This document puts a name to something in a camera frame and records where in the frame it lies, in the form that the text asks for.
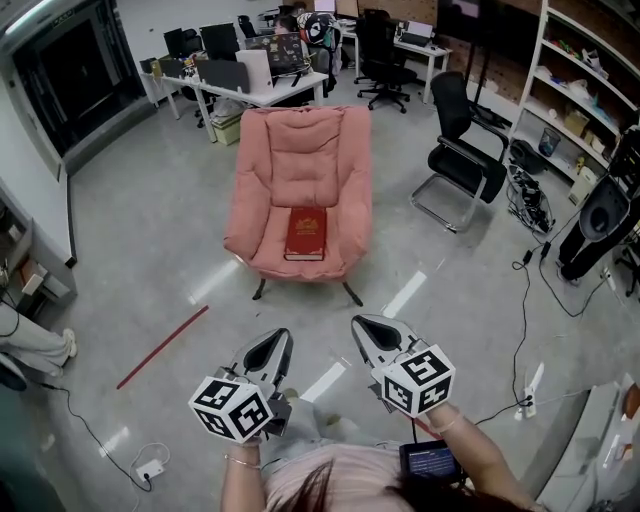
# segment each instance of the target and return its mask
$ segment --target electrical outlet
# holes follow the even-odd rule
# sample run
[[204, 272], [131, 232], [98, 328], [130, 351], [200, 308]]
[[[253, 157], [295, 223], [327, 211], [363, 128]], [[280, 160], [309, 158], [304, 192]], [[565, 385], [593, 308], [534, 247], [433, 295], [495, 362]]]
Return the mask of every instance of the electrical outlet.
[[137, 468], [136, 473], [138, 473], [138, 478], [142, 482], [146, 482], [147, 478], [145, 478], [145, 474], [148, 479], [151, 480], [154, 476], [164, 473], [164, 466], [158, 459], [153, 459]]
[[529, 407], [524, 408], [524, 415], [527, 419], [533, 418], [538, 411], [536, 410], [536, 390], [534, 387], [530, 386], [528, 388], [524, 388], [524, 396], [531, 396], [529, 402], [531, 405]]

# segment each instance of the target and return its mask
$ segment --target black office chair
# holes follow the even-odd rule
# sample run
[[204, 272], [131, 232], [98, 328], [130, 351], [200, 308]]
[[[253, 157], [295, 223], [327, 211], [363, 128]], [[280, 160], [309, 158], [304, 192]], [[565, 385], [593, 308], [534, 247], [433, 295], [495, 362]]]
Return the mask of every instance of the black office chair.
[[[373, 18], [378, 18], [378, 19], [385, 20], [385, 21], [391, 20], [391, 15], [387, 11], [385, 11], [383, 9], [365, 9], [363, 11], [362, 16], [363, 16], [364, 19], [373, 17]], [[361, 80], [369, 80], [369, 81], [371, 81], [371, 78], [369, 78], [368, 76], [358, 76], [353, 81], [353, 83], [358, 85]]]
[[238, 25], [240, 25], [240, 29], [242, 30], [244, 37], [258, 37], [249, 16], [238, 16]]
[[365, 93], [373, 93], [376, 97], [369, 102], [369, 110], [373, 110], [377, 101], [388, 98], [400, 105], [400, 112], [406, 114], [407, 109], [400, 98], [408, 102], [411, 96], [401, 89], [403, 85], [416, 80], [418, 75], [415, 71], [405, 69], [404, 59], [396, 54], [395, 32], [396, 26], [380, 16], [358, 20], [356, 34], [364, 55], [362, 72], [375, 82], [373, 89], [358, 92], [358, 98]]
[[185, 30], [182, 35], [184, 36], [184, 51], [187, 55], [202, 51], [202, 38], [195, 29]]
[[[502, 165], [502, 160], [509, 146], [509, 139], [472, 115], [462, 73], [457, 71], [440, 73], [431, 81], [431, 91], [442, 130], [442, 135], [438, 137], [440, 145], [429, 155], [429, 167], [436, 174], [418, 187], [411, 196], [411, 204], [431, 215], [450, 231], [462, 232], [469, 227], [479, 200], [489, 204], [500, 192], [507, 175], [507, 169]], [[499, 160], [460, 139], [471, 123], [476, 123], [500, 139], [502, 153]], [[420, 195], [438, 178], [448, 181], [473, 198], [460, 225], [450, 223], [418, 202]]]

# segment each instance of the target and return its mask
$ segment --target power strip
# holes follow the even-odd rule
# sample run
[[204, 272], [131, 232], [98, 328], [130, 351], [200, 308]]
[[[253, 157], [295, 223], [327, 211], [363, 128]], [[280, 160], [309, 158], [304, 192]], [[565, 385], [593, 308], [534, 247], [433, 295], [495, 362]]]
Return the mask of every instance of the power strip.
[[164, 466], [158, 459], [153, 459], [136, 469], [141, 482], [151, 480], [153, 477], [164, 473]]

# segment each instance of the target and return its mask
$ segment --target box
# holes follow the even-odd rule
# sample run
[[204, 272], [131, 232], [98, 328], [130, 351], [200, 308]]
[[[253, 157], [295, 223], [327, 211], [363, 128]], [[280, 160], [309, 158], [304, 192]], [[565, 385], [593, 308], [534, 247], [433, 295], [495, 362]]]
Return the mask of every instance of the box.
[[580, 174], [569, 192], [569, 201], [578, 206], [589, 197], [594, 187], [598, 183], [598, 177], [588, 167], [583, 167]]
[[213, 129], [218, 137], [218, 142], [222, 142], [225, 146], [230, 146], [234, 142], [240, 140], [240, 119], [242, 115], [225, 119], [222, 122], [214, 121]]
[[162, 69], [160, 69], [160, 61], [157, 59], [151, 63], [151, 74], [156, 78], [162, 78]]
[[579, 112], [578, 110], [572, 110], [567, 114], [567, 117], [564, 118], [564, 125], [571, 133], [580, 137], [582, 132], [584, 131], [587, 123], [589, 122], [589, 118]]

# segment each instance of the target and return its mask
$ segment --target speaker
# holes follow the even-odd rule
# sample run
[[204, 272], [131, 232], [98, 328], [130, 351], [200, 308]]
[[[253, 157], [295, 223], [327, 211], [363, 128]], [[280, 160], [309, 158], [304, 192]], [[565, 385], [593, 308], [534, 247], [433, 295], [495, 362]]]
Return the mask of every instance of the speaker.
[[631, 202], [610, 176], [600, 180], [580, 212], [580, 229], [591, 242], [609, 236], [629, 215]]

